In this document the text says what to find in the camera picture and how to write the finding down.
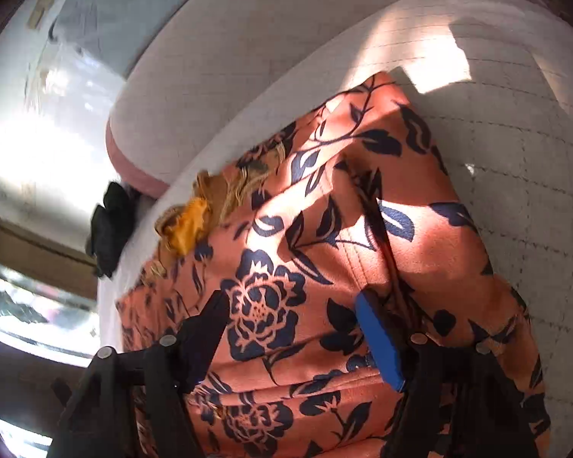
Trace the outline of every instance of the patterned fabric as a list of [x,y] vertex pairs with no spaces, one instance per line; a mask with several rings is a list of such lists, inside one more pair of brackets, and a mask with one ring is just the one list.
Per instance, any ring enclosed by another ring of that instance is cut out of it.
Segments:
[[[213,291],[228,295],[231,322],[186,398],[205,452],[385,456],[401,395],[382,383],[354,314],[372,287],[410,332],[486,344],[523,393],[543,454],[549,418],[526,304],[493,274],[428,126],[390,76],[328,100],[223,175],[241,187],[243,170],[263,167],[207,240],[117,304],[136,350],[177,331]],[[430,456],[450,442],[445,389]]]

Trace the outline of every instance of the white wall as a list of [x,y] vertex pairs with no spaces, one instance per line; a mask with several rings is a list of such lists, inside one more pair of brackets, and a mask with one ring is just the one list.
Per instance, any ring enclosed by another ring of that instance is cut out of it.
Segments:
[[26,23],[36,2],[26,0],[0,35],[0,218],[81,250],[90,214],[115,174],[103,122],[72,127],[63,111],[39,118],[24,109],[26,81],[64,0],[32,31]]

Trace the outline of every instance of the gray fabric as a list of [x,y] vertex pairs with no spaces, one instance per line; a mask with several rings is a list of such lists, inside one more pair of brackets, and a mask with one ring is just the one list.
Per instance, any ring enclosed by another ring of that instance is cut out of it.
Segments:
[[187,0],[66,0],[53,35],[127,78],[141,54]]

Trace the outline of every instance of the silver bolt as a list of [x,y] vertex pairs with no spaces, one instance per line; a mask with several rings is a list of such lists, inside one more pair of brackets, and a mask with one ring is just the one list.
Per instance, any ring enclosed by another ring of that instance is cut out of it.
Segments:
[[426,341],[428,341],[429,338],[426,337],[426,335],[424,335],[422,332],[417,332],[416,334],[412,334],[410,336],[410,341],[412,341],[414,344],[426,344]]
[[475,350],[480,354],[480,355],[487,355],[490,353],[490,348],[487,347],[486,344],[484,344],[483,342],[478,342],[478,344],[475,345]]
[[110,346],[104,346],[98,350],[98,358],[108,358],[112,354],[112,348]]
[[171,346],[176,342],[176,338],[172,334],[167,334],[159,340],[159,344],[165,347]]

